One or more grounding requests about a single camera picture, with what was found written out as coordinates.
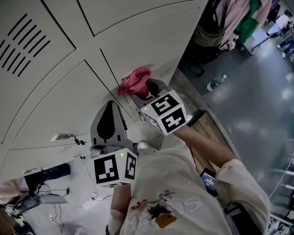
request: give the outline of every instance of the plastic bottle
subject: plastic bottle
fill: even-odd
[[[207,90],[212,91],[215,88],[218,88],[218,86],[220,84],[222,84],[228,77],[229,76],[226,73],[224,73],[223,75],[218,76],[217,78],[213,79],[212,82],[207,84]]]

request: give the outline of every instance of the person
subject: person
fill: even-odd
[[[277,45],[277,48],[283,48],[289,45],[285,50],[282,51],[283,58],[286,58],[286,55],[294,49],[294,39],[292,36],[288,37],[285,41]]]
[[[267,32],[267,36],[272,35],[274,33],[280,32],[283,28],[285,28],[288,24],[289,18],[292,18],[293,14],[286,9],[284,14],[281,15],[277,20],[274,26],[270,28],[270,30]]]
[[[206,191],[186,143],[220,167],[217,199]],[[260,231],[252,234],[264,234],[269,224],[269,198],[245,166],[227,147],[188,126],[166,136],[158,152],[139,156],[132,189],[132,196],[130,185],[114,189],[107,235],[237,234],[224,214],[232,202],[244,206]],[[247,221],[240,224],[249,234]]]

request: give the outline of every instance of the white cable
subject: white cable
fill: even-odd
[[[83,163],[81,163],[78,159],[77,159],[77,161],[83,166],[83,168],[85,168],[85,170],[86,170],[86,172],[87,172],[87,175],[88,175],[88,177],[90,178],[91,183],[92,183],[92,185],[93,185],[93,187],[94,187],[94,189],[95,189],[95,191],[96,191],[96,197],[97,197],[97,196],[98,196],[97,189],[96,189],[95,185],[93,184],[92,178],[91,178],[91,176],[89,175],[87,168],[86,168],[86,167],[83,165]]]
[[[273,192],[270,194],[270,196],[269,196],[268,198],[271,198],[271,196],[272,196],[272,195],[274,194],[274,192],[277,190],[278,186],[280,185],[280,182],[282,181],[282,179],[283,179],[284,175],[286,174],[286,171],[288,171],[288,169],[289,169],[290,165],[292,164],[293,157],[294,157],[294,152],[293,152],[293,154],[292,154],[291,161],[289,162],[289,165],[287,166],[287,168],[286,168],[286,170],[285,170],[284,174],[282,175],[282,177],[281,177],[281,179],[279,180],[279,182],[277,183],[277,185],[276,185],[276,187],[275,187],[274,191],[273,191]]]

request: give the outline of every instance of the cartoon character print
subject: cartoon character print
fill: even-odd
[[[131,210],[140,210],[143,211],[145,208],[147,211],[152,215],[151,219],[157,218],[160,214],[164,213],[171,213],[171,211],[166,209],[166,201],[170,201],[174,192],[170,192],[170,190],[165,190],[163,193],[159,194],[159,199],[154,201],[148,201],[144,199],[143,201],[138,201],[137,206],[131,207]]]

